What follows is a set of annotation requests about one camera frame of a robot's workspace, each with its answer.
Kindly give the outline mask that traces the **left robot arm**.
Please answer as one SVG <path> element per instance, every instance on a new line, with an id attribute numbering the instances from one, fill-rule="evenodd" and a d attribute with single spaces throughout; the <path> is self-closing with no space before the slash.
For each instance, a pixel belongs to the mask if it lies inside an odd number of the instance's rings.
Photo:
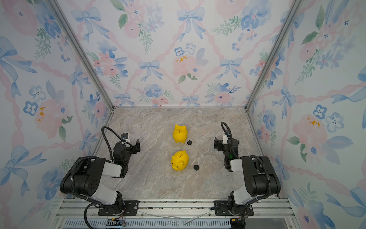
<path id="1" fill-rule="evenodd" d="M 113 161 L 96 156 L 80 157 L 65 175 L 60 184 L 60 191 L 86 200 L 99 208 L 99 216 L 118 216 L 125 213 L 135 216 L 138 201 L 123 200 L 119 191 L 102 184 L 109 178 L 124 178 L 133 154 L 141 151 L 140 141 L 135 145 L 120 141 L 113 148 Z"/>

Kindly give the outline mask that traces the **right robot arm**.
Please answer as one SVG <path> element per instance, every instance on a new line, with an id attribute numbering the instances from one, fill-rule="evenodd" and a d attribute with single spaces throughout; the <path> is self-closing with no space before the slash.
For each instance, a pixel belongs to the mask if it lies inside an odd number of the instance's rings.
<path id="1" fill-rule="evenodd" d="M 246 218 L 254 215 L 252 205 L 271 195 L 278 194 L 281 185 L 276 172 L 266 156 L 242 156 L 238 154 L 239 141 L 224 136 L 214 139 L 214 148 L 224 154 L 224 166 L 229 172 L 241 173 L 243 186 L 232 191 L 227 200 L 214 202 L 211 210 L 216 216 Z"/>

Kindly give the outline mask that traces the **yellow piggy bank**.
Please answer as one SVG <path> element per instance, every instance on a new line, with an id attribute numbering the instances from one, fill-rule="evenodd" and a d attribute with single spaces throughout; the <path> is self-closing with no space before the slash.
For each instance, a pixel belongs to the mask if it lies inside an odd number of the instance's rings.
<path id="1" fill-rule="evenodd" d="M 172 168 L 176 171 L 184 170 L 189 162 L 189 156 L 186 151 L 176 152 L 171 159 Z"/>
<path id="2" fill-rule="evenodd" d="M 187 140 L 188 131 L 186 126 L 175 125 L 173 131 L 173 139 L 176 143 L 185 143 Z"/>

